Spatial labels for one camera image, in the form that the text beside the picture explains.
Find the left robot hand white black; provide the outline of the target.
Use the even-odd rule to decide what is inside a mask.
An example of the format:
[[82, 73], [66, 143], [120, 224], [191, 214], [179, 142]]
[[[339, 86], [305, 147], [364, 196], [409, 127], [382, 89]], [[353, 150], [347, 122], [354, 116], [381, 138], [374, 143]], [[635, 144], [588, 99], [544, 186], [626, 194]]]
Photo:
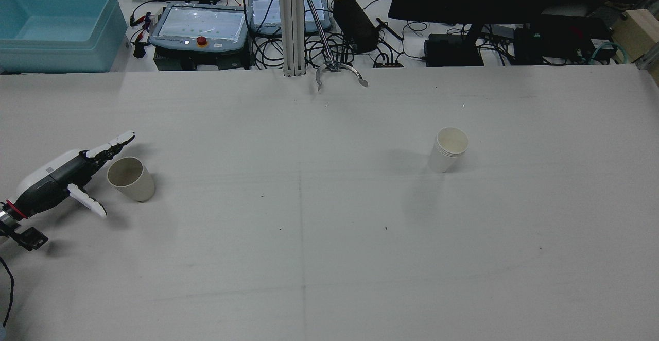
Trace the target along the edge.
[[71, 149], [39, 167], [19, 182], [14, 201], [3, 210], [17, 221], [50, 210], [71, 197], [100, 217], [105, 207], [89, 196], [84, 187], [92, 177], [135, 137], [129, 130], [93, 149]]

